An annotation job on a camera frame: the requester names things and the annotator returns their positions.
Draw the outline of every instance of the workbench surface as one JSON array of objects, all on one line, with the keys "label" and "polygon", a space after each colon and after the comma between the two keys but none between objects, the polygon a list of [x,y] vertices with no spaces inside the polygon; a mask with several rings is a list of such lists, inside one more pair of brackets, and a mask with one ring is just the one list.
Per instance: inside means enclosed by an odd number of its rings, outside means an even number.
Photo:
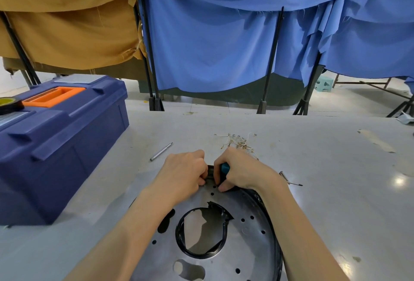
[{"label": "workbench surface", "polygon": [[351,280],[414,280],[414,179],[397,171],[401,164],[412,168],[413,127],[388,118],[180,115],[134,111],[132,102],[127,108],[130,127],[55,224],[0,230],[2,281],[63,279],[126,212],[168,153],[201,148],[213,164],[227,140],[214,134],[250,132],[257,136],[251,134],[248,145],[262,162],[303,184],[290,189]]}]

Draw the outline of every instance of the left hand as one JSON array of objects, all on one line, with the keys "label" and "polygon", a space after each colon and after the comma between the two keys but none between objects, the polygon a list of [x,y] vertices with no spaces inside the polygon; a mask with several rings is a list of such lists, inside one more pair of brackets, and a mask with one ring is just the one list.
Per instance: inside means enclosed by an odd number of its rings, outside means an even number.
[{"label": "left hand", "polygon": [[205,184],[208,166],[204,151],[170,154],[149,188],[172,204],[188,199]]}]

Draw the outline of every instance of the forearm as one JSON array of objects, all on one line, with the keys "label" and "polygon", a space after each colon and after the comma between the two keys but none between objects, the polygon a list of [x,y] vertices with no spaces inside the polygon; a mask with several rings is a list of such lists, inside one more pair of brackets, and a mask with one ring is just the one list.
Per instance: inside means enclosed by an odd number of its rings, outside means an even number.
[{"label": "forearm", "polygon": [[171,208],[155,190],[144,189],[114,229],[78,263],[65,281],[129,281],[155,230]]},{"label": "forearm", "polygon": [[277,240],[289,281],[348,280],[324,242],[296,203],[287,183],[268,176],[257,186]]}]

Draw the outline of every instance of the green stool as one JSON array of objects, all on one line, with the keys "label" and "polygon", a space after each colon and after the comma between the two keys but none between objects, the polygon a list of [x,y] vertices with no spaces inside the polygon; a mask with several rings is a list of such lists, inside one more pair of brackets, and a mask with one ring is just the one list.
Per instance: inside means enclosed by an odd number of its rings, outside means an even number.
[{"label": "green stool", "polygon": [[327,76],[321,75],[315,83],[316,91],[328,91],[331,92],[334,80]]}]

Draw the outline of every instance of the metal disc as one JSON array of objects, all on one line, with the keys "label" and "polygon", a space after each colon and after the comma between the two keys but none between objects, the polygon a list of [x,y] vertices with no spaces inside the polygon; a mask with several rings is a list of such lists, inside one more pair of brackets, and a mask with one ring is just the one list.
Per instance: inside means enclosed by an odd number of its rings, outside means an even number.
[{"label": "metal disc", "polygon": [[[282,251],[259,196],[249,190],[220,193],[211,176],[206,181],[195,195],[174,207],[168,228],[154,234],[131,281],[280,279]],[[233,219],[228,221],[226,240],[218,253],[205,259],[193,258],[179,248],[176,228],[186,213],[207,208],[209,202],[220,205]],[[193,272],[177,271],[175,265]]]}]

